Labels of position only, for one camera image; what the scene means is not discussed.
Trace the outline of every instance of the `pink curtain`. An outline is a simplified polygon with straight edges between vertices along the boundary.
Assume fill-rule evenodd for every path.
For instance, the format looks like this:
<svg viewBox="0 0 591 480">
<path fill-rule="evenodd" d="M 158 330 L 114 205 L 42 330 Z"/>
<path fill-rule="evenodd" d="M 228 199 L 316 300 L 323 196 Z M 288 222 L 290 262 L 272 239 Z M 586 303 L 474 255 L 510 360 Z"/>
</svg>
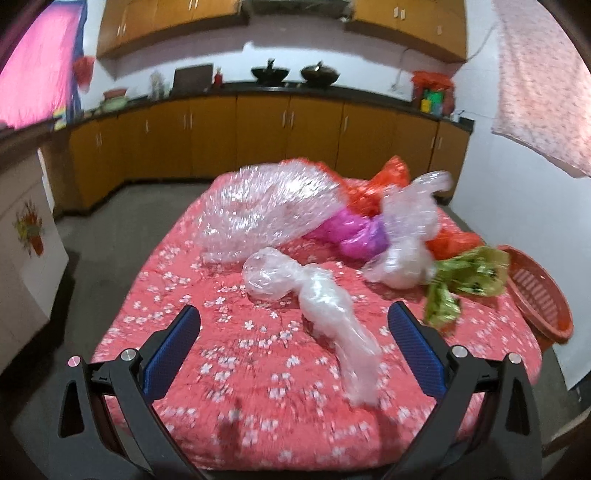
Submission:
<svg viewBox="0 0 591 480">
<path fill-rule="evenodd" d="M 51 118 L 73 94 L 73 52 L 82 7 L 50 5 L 0 72 L 0 119 L 16 128 Z"/>
<path fill-rule="evenodd" d="M 591 73 L 536 0 L 494 0 L 501 26 L 493 133 L 591 176 Z"/>
</svg>

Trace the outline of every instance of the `potted plant decal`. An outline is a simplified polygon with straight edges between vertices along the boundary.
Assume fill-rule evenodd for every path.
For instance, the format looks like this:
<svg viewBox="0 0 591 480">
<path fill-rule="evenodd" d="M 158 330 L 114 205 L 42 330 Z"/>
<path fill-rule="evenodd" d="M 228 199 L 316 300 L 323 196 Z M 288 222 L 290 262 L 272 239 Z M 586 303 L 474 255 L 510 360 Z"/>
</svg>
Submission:
<svg viewBox="0 0 591 480">
<path fill-rule="evenodd" d="M 43 220 L 37 213 L 37 206 L 32 202 L 25 202 L 20 213 L 17 212 L 17 221 L 14 226 L 18 232 L 18 239 L 22 247 L 31 255 L 31 249 L 35 251 L 38 257 L 43 253 Z"/>
</svg>

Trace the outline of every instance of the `white wall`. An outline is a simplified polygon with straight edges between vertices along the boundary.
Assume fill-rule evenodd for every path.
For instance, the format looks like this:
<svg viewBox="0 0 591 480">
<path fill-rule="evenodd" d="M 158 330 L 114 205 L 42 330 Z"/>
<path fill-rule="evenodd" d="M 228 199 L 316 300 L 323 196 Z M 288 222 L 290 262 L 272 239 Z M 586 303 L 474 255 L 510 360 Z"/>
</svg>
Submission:
<svg viewBox="0 0 591 480">
<path fill-rule="evenodd" d="M 497 17 L 491 0 L 466 0 L 466 6 L 472 54 Z M 571 388 L 591 370 L 591 179 L 572 178 L 532 150 L 491 134 L 499 96 L 498 29 L 454 80 L 457 107 L 476 124 L 451 207 L 487 242 L 532 256 L 562 289 L 575 329 L 555 351 Z"/>
<path fill-rule="evenodd" d="M 84 47 L 87 55 L 96 53 L 96 43 L 105 0 L 88 4 Z M 213 63 L 222 68 L 224 81 L 254 80 L 251 67 L 267 64 L 289 68 L 287 80 L 301 81 L 300 70 L 323 60 L 340 72 L 336 85 L 394 95 L 410 100 L 413 70 L 442 72 L 438 60 L 409 50 L 402 62 L 403 73 L 395 83 L 404 48 L 400 45 L 344 32 L 338 20 L 288 15 L 254 17 L 248 27 L 202 32 L 162 42 L 130 54 L 118 61 L 97 62 L 88 94 L 82 94 L 82 107 L 93 108 L 102 92 L 115 86 L 128 87 L 129 97 L 148 93 L 149 76 L 158 69 L 172 85 L 179 67 Z"/>
</svg>

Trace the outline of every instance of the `orange plastic basket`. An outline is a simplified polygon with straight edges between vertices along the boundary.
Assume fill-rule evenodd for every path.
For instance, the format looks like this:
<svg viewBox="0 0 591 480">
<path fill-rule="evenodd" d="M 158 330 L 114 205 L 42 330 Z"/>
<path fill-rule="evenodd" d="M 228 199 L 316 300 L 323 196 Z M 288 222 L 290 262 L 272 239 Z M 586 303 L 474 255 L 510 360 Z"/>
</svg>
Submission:
<svg viewBox="0 0 591 480">
<path fill-rule="evenodd" d="M 498 248 L 511 257 L 507 290 L 542 352 L 554 343 L 568 342 L 573 334 L 573 317 L 556 282 L 525 253 L 509 245 Z"/>
</svg>

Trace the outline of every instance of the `gray floor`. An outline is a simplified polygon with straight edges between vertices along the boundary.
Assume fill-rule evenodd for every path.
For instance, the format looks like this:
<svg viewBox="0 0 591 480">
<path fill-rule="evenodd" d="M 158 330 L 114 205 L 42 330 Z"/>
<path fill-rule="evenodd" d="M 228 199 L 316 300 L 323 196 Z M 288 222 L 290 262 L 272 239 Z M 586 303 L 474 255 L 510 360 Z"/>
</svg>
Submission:
<svg viewBox="0 0 591 480">
<path fill-rule="evenodd" d="M 87 218 L 64 218 L 58 229 L 72 259 L 76 285 L 64 342 L 20 385 L 0 388 L 0 407 L 33 461 L 48 462 L 45 412 L 56 364 L 70 355 L 90 359 L 117 314 L 135 276 L 186 207 L 203 193 L 199 184 L 131 186 Z M 543 439 L 580 413 L 577 395 L 567 392 L 552 350 L 544 355 L 534 387 Z"/>
</svg>

